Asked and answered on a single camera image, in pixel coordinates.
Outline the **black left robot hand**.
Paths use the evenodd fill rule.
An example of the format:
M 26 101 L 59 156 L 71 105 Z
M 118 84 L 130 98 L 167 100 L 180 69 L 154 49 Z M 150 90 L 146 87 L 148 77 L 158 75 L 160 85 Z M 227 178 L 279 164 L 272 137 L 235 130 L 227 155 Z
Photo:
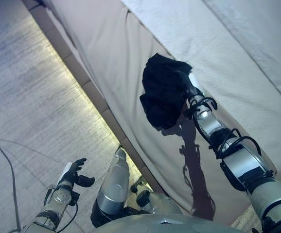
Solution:
M 85 188 L 91 187 L 95 183 L 95 178 L 89 178 L 87 176 L 78 174 L 78 171 L 82 169 L 82 166 L 86 160 L 86 158 L 81 158 L 73 162 L 67 172 L 65 172 L 62 178 L 59 180 L 58 185 L 62 184 L 63 182 L 69 182 L 72 187 L 74 184 Z

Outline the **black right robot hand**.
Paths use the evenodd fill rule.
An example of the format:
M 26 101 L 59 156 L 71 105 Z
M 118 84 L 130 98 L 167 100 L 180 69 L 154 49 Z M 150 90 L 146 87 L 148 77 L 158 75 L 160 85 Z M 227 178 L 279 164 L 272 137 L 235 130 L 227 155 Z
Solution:
M 194 99 L 196 96 L 203 97 L 203 92 L 193 84 L 195 80 L 194 75 L 192 73 L 186 74 L 183 71 L 177 71 L 177 74 L 182 80 L 182 85 L 184 88 L 185 96 L 188 100 Z

